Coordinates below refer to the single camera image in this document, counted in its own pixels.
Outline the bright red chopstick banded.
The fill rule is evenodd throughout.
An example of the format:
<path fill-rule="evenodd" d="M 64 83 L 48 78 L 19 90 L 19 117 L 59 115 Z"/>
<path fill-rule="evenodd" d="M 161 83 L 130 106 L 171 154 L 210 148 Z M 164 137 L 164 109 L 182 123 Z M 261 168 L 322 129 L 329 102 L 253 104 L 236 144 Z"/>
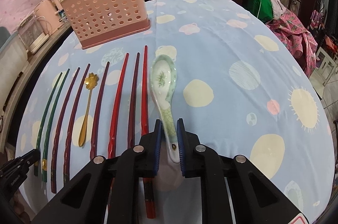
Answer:
<path fill-rule="evenodd" d="M 149 133 L 148 128 L 148 46 L 144 46 L 143 69 L 142 69 L 142 102 L 141 102 L 141 129 L 142 136 Z M 148 219 L 156 218 L 155 197 L 153 188 L 153 179 L 144 178 L 144 201 L 146 206 L 146 214 Z"/>

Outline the white green ceramic soup spoon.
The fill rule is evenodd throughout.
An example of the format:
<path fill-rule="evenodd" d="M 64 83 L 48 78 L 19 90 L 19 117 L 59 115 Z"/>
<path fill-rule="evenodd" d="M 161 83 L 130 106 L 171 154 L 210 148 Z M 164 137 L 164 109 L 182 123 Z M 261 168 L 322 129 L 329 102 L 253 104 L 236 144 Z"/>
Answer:
<path fill-rule="evenodd" d="M 173 163 L 179 163 L 178 138 L 171 110 L 176 80 L 177 72 L 173 60 L 165 54 L 157 56 L 149 75 L 150 92 L 159 111 L 167 153 Z"/>

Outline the dark red chopstick banded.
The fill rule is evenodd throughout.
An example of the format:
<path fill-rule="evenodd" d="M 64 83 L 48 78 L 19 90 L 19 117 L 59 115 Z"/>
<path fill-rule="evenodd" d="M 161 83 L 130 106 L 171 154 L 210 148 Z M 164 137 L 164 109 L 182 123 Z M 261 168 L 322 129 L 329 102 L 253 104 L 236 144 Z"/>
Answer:
<path fill-rule="evenodd" d="M 130 104 L 129 104 L 128 139 L 127 139 L 128 148 L 132 148 L 135 145 L 136 90 L 137 90 L 137 83 L 138 83 L 139 58 L 140 58 L 140 53 L 138 52 L 136 55 L 136 60 L 135 60 Z"/>

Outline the bright red chopstick left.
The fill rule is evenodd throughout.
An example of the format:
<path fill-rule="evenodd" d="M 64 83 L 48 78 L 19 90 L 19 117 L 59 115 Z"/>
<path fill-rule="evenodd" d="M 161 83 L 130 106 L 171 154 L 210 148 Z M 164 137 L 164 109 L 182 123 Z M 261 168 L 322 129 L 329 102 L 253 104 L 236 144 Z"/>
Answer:
<path fill-rule="evenodd" d="M 114 105 L 112 111 L 112 119 L 110 122 L 110 130 L 109 130 L 109 143 L 108 143 L 108 158 L 112 159 L 116 156 L 116 137 L 117 137 L 117 126 L 119 119 L 119 109 L 121 103 L 121 96 L 124 84 L 124 78 L 126 73 L 126 68 L 128 64 L 129 53 L 126 53 L 124 57 L 124 62 L 122 65 L 120 78 L 117 85 L 116 95 L 114 98 Z"/>

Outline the gold flower teaspoon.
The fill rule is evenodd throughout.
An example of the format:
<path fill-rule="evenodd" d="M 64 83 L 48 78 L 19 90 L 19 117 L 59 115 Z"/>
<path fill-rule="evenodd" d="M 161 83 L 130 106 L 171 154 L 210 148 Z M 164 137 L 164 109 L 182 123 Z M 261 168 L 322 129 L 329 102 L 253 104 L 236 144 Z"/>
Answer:
<path fill-rule="evenodd" d="M 79 139 L 78 139 L 78 145 L 79 147 L 83 147 L 86 142 L 86 132 L 87 132 L 87 126 L 88 126 L 88 116 L 89 116 L 89 110 L 90 110 L 90 103 L 92 98 L 92 91 L 97 86 L 98 83 L 98 75 L 94 73 L 90 73 L 88 77 L 85 78 L 84 84 L 87 90 L 89 90 L 88 95 L 88 101 L 86 104 L 86 110 L 85 115 L 83 119 L 83 123 L 81 126 Z"/>

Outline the light blue patterned tablecloth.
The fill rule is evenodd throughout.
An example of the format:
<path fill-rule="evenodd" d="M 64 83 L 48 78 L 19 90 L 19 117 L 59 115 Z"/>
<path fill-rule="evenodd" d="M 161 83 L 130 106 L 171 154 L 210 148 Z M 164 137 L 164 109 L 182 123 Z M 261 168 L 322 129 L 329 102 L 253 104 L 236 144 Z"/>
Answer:
<path fill-rule="evenodd" d="M 309 79 L 282 42 L 231 0 L 152 0 L 148 31 L 90 49 L 72 33 L 46 64 L 21 121 L 16 155 L 35 147 L 42 114 L 57 77 L 45 136 L 59 137 L 56 185 L 63 187 L 65 141 L 74 118 L 70 174 L 89 162 L 90 141 L 79 147 L 89 90 L 84 80 L 98 75 L 92 91 L 88 130 L 92 131 L 98 92 L 109 69 L 98 124 L 97 154 L 107 156 L 114 98 L 126 53 L 116 152 L 128 147 L 129 104 L 136 55 L 148 61 L 169 56 L 177 70 L 172 97 L 174 119 L 218 154 L 246 156 L 283 192 L 309 222 L 325 210 L 332 191 L 335 152 L 324 108 Z"/>

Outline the white blender jug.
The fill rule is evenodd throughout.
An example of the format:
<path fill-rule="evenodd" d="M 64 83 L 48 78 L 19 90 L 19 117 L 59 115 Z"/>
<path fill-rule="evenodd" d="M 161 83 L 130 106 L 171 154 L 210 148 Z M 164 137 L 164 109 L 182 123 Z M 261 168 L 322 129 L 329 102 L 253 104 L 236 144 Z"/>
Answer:
<path fill-rule="evenodd" d="M 50 37 L 33 13 L 20 23 L 18 35 L 31 54 L 35 54 Z"/>

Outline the pink floral garment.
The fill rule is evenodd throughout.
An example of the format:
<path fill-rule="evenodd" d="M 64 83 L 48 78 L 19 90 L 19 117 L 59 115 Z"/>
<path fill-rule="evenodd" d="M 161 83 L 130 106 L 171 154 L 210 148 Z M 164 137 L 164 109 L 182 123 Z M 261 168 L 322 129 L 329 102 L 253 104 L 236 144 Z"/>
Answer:
<path fill-rule="evenodd" d="M 286 9 L 281 17 L 272 19 L 266 26 L 284 44 L 309 78 L 316 67 L 317 42 L 299 18 Z"/>

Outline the pink electric kettle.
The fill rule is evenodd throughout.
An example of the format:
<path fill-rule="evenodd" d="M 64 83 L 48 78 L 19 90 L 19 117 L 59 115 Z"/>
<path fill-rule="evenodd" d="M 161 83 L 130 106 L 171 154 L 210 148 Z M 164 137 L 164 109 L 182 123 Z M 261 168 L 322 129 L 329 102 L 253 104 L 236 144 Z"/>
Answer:
<path fill-rule="evenodd" d="M 54 34 L 64 24 L 63 7 L 59 0 L 42 0 L 33 12 L 45 34 Z"/>

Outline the pink perforated utensil holder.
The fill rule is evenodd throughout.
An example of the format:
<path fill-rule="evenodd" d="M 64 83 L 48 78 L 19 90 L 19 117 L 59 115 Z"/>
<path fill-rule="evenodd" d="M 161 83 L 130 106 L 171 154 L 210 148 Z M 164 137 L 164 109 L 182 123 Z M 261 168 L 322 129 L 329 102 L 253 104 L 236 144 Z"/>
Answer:
<path fill-rule="evenodd" d="M 62 0 L 61 6 L 82 49 L 151 27 L 144 0 Z"/>

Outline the green bag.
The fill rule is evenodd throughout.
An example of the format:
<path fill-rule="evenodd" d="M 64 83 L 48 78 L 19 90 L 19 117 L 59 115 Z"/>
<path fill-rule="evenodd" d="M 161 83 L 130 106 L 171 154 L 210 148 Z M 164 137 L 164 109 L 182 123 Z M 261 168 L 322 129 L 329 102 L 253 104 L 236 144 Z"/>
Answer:
<path fill-rule="evenodd" d="M 248 0 L 248 11 L 261 22 L 268 23 L 273 19 L 273 8 L 270 0 Z"/>

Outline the dark wooden chair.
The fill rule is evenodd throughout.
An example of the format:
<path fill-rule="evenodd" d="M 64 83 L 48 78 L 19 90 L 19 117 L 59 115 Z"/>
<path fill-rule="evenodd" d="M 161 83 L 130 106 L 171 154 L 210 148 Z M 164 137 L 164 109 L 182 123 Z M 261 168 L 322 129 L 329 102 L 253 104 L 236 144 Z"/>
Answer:
<path fill-rule="evenodd" d="M 318 0 L 289 0 L 288 9 L 293 11 L 298 7 L 297 17 L 304 27 L 311 23 L 311 16 Z"/>

